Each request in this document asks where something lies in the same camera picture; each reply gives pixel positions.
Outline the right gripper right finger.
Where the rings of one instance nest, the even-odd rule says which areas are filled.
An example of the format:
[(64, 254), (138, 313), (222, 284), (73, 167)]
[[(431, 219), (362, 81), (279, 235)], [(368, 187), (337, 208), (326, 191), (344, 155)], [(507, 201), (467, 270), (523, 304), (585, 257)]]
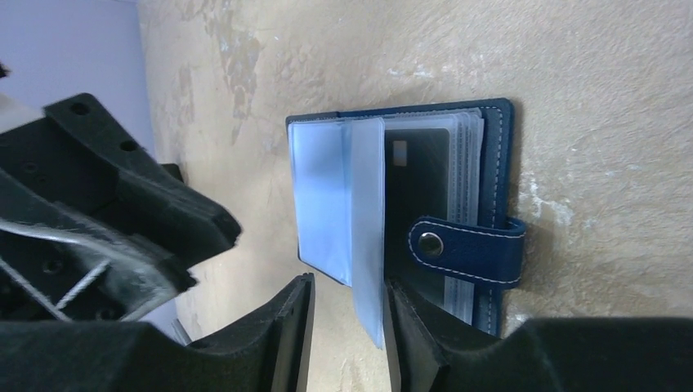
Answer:
[(689, 391), (688, 318), (531, 318), (482, 332), (396, 280), (385, 337), (395, 391)]

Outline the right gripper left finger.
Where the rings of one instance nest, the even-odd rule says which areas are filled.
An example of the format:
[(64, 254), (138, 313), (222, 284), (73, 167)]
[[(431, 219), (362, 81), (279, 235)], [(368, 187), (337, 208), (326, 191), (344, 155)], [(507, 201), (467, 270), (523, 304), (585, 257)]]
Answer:
[(181, 345), (140, 322), (18, 322), (1, 326), (4, 391), (303, 391), (315, 277)]

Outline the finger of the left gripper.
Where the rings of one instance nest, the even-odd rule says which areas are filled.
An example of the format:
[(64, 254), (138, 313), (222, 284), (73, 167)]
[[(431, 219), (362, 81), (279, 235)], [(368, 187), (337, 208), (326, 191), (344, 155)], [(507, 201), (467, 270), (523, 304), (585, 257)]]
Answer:
[(186, 268), (233, 248), (238, 221), (153, 159), (93, 95), (1, 98), (1, 169), (33, 194), (139, 234)]
[(1, 288), (59, 321), (136, 321), (196, 284), (178, 257), (1, 173)]

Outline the black VIP credit card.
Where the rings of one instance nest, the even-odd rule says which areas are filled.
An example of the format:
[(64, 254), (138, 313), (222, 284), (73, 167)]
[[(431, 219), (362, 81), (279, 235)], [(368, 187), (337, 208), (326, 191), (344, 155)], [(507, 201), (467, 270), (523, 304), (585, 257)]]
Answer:
[(445, 278), (417, 265), (407, 236), (422, 216), (448, 216), (449, 131), (387, 130), (385, 158), (385, 275), (400, 278), (441, 306)]

